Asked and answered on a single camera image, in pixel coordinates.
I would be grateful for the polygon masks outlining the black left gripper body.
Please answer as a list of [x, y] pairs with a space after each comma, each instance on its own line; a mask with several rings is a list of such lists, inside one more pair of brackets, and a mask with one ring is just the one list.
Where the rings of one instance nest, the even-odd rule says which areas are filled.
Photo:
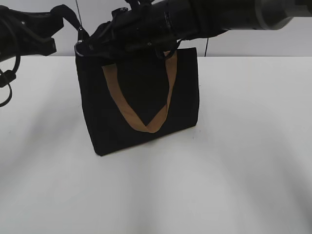
[[14, 12], [21, 54], [49, 56], [57, 51], [53, 35], [69, 22], [78, 32], [78, 41], [84, 39], [84, 29], [75, 12], [67, 5], [58, 5], [49, 12]]

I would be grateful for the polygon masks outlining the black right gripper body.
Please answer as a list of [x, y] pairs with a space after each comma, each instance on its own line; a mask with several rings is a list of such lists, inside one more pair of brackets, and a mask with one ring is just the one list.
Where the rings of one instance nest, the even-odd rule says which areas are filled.
[[100, 24], [95, 32], [75, 45], [80, 57], [118, 59], [136, 51], [171, 51], [178, 36], [171, 19], [170, 0], [130, 0], [130, 8], [112, 11], [112, 20]]

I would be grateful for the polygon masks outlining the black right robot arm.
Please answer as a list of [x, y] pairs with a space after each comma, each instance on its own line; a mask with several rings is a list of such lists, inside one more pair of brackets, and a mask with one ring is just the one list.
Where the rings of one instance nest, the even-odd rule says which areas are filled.
[[75, 50], [82, 57], [118, 60], [146, 50], [173, 56], [184, 40], [231, 30], [279, 30], [312, 15], [309, 0], [131, 0], [112, 12]]

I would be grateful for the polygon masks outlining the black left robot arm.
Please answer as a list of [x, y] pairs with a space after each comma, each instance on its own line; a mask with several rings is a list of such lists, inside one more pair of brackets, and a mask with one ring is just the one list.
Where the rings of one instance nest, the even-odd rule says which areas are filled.
[[81, 35], [86, 35], [75, 12], [58, 5], [49, 12], [22, 12], [0, 7], [0, 60], [15, 56], [49, 56], [57, 51], [53, 35], [69, 22]]

